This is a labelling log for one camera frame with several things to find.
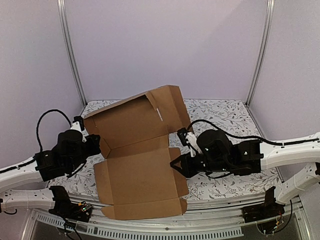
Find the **brown cardboard box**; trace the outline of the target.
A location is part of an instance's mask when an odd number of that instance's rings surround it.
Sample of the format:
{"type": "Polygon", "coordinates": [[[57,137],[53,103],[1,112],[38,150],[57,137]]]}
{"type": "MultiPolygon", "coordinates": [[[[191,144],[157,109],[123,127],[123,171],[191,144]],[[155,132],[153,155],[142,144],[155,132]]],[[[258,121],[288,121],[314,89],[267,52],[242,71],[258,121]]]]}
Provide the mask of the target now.
{"type": "Polygon", "coordinates": [[[100,136],[104,157],[94,165],[101,212],[113,220],[143,220],[186,212],[186,178],[171,167],[181,151],[169,135],[191,120],[181,90],[165,85],[120,100],[84,117],[100,136]]]}

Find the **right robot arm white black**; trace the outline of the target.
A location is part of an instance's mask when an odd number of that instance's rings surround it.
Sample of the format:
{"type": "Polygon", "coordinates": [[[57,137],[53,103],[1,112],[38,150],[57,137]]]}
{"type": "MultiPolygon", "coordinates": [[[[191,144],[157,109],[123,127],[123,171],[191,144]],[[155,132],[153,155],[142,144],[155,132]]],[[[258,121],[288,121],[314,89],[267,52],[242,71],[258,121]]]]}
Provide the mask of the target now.
{"type": "Polygon", "coordinates": [[[189,152],[170,162],[170,166],[185,178],[199,173],[221,172],[227,175],[247,176],[280,166],[302,164],[306,166],[289,180],[277,185],[259,206],[262,218],[269,218],[294,196],[320,181],[320,134],[294,138],[289,141],[268,141],[261,137],[244,137],[233,144],[222,130],[209,129],[195,136],[182,128],[177,133],[189,152]]]}

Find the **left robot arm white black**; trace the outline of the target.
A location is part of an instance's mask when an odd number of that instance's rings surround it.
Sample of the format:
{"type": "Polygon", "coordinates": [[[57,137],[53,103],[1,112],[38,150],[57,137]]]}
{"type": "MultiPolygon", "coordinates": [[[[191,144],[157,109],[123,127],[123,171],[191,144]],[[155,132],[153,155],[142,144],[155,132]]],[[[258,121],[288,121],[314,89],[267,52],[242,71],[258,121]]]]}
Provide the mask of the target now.
{"type": "Polygon", "coordinates": [[[63,217],[74,213],[74,205],[64,187],[40,190],[15,190],[25,184],[72,177],[86,165],[87,159],[101,153],[98,134],[83,135],[74,129],[61,132],[51,150],[41,150],[16,165],[0,170],[0,210],[57,210],[63,217]]]}

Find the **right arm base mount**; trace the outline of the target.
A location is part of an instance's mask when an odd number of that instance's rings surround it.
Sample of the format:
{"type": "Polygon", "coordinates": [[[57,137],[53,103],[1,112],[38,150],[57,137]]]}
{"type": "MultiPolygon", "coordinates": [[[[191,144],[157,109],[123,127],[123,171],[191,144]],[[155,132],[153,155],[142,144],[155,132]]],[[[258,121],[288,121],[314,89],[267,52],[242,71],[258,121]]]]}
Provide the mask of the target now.
{"type": "Polygon", "coordinates": [[[276,203],[275,189],[276,187],[273,186],[265,192],[263,203],[245,206],[241,209],[245,223],[275,218],[272,221],[262,222],[257,225],[258,230],[264,235],[270,235],[276,232],[285,213],[285,206],[276,203]]]}

